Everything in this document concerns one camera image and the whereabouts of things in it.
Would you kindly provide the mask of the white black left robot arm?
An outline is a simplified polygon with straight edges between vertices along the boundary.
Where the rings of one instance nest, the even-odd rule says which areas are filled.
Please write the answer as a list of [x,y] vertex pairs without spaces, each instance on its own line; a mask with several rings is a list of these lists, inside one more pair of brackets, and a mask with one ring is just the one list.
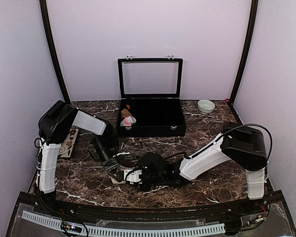
[[78,129],[94,134],[91,143],[111,177],[120,170],[116,159],[118,137],[108,121],[59,100],[40,118],[38,128],[34,141],[38,148],[36,187],[43,194],[55,191],[57,159],[70,153]]

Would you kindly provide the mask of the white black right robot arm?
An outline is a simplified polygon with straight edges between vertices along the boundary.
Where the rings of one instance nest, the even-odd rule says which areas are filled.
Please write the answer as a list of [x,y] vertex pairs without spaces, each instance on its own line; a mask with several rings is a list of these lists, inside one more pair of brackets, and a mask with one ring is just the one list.
[[253,214],[261,206],[271,154],[265,148],[264,132],[269,130],[260,124],[227,122],[209,144],[177,162],[169,163],[160,154],[146,153],[140,160],[136,175],[140,189],[149,190],[157,185],[179,188],[217,165],[232,160],[246,172],[248,199],[242,202],[242,210]]

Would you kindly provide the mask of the beige and brown sock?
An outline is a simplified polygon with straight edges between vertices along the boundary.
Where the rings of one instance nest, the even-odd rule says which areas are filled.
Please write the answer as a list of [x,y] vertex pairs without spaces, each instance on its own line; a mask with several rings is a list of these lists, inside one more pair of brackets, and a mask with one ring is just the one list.
[[132,174],[136,174],[136,171],[134,168],[123,168],[120,171],[117,171],[116,173],[113,174],[111,177],[111,181],[114,184],[134,184],[134,181],[131,180],[130,176]]

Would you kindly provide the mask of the pink patterned sock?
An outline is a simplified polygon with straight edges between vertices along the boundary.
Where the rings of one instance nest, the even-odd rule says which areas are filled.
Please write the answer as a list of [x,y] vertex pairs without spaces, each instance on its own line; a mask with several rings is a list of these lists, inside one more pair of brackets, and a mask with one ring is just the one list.
[[133,117],[133,116],[128,116],[128,117],[125,117],[121,123],[120,123],[120,126],[126,126],[126,127],[131,127],[133,124],[136,123],[136,119]]

